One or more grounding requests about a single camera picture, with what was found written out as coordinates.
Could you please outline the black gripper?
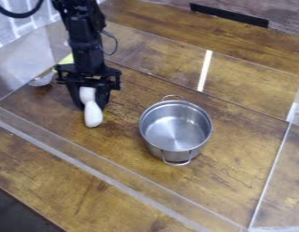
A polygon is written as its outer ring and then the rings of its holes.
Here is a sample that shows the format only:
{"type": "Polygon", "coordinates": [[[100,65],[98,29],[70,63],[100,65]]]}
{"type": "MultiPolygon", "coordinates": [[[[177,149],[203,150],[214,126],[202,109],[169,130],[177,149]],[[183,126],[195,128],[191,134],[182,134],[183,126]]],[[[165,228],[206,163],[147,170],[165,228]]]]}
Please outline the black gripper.
{"type": "Polygon", "coordinates": [[[121,89],[122,72],[104,64],[102,43],[71,43],[71,59],[71,62],[54,66],[56,81],[66,85],[78,109],[83,108],[79,88],[95,88],[95,103],[103,110],[110,100],[110,90],[121,89]]]}

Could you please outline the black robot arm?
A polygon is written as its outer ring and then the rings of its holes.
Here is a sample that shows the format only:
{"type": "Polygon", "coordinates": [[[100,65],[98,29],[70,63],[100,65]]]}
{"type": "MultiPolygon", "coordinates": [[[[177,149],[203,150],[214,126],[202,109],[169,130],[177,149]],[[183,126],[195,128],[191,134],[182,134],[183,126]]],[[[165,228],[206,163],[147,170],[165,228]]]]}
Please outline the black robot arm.
{"type": "Polygon", "coordinates": [[[66,31],[72,62],[56,64],[58,84],[64,84],[74,105],[82,110],[79,88],[90,87],[96,106],[103,109],[110,100],[110,91],[121,89],[122,72],[104,64],[100,35],[113,37],[106,27],[104,15],[95,0],[51,0],[66,31]]]}

